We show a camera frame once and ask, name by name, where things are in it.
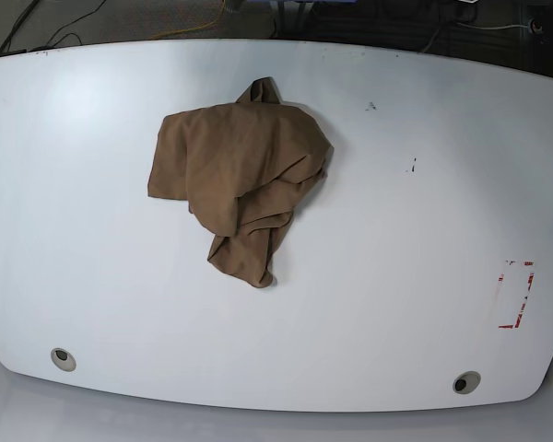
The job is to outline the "red tape rectangle marking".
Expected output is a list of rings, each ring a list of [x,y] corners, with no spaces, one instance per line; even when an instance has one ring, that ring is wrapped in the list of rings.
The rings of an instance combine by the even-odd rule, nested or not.
[[[535,263],[505,261],[496,290],[494,321],[500,330],[520,327],[535,276]]]

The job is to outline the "grey table grommet right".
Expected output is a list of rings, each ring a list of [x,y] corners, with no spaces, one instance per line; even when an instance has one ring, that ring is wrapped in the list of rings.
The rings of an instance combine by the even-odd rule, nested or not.
[[[453,391],[460,395],[473,392],[480,384],[481,376],[476,371],[468,371],[457,377],[453,383]]]

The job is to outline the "grey table grommet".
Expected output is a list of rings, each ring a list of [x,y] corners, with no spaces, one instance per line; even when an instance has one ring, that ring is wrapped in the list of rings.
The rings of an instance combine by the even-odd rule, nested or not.
[[[53,363],[64,372],[73,372],[76,369],[76,359],[64,349],[52,349],[51,359]]]
[[[473,392],[480,384],[481,376],[476,371],[468,371],[457,377],[453,383],[453,391],[460,395]]]

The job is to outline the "brown t-shirt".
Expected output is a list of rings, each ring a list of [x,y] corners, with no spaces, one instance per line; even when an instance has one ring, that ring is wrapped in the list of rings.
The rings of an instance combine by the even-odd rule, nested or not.
[[[214,235],[208,262],[266,288],[294,210],[324,179],[332,150],[310,114],[282,102],[272,78],[259,78],[231,103],[163,119],[147,194],[186,201]]]

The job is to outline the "grey table grommet left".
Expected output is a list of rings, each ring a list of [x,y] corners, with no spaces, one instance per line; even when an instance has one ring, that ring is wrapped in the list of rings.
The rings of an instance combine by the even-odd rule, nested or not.
[[[53,363],[64,372],[73,372],[76,369],[76,359],[64,349],[52,349],[51,359]]]

